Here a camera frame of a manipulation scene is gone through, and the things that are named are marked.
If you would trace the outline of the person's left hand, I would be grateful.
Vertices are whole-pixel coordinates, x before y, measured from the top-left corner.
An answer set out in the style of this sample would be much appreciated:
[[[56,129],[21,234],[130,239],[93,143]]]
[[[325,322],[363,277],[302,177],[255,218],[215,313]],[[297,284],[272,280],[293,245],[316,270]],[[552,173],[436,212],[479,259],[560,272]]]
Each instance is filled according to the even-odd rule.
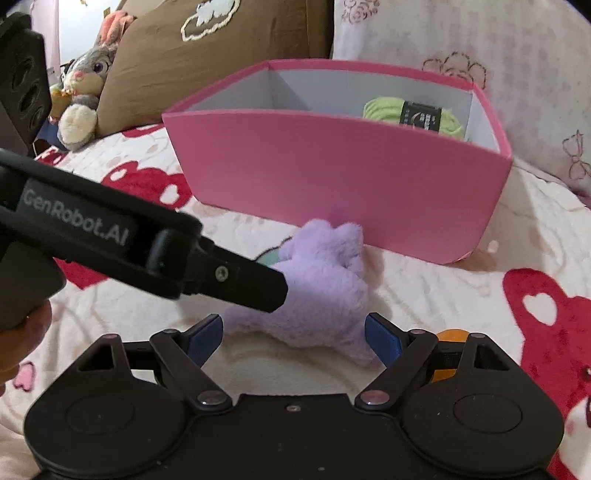
[[[32,353],[44,339],[52,322],[52,308],[46,300],[14,329],[0,335],[0,393],[4,395],[6,384],[19,371],[20,363]]]

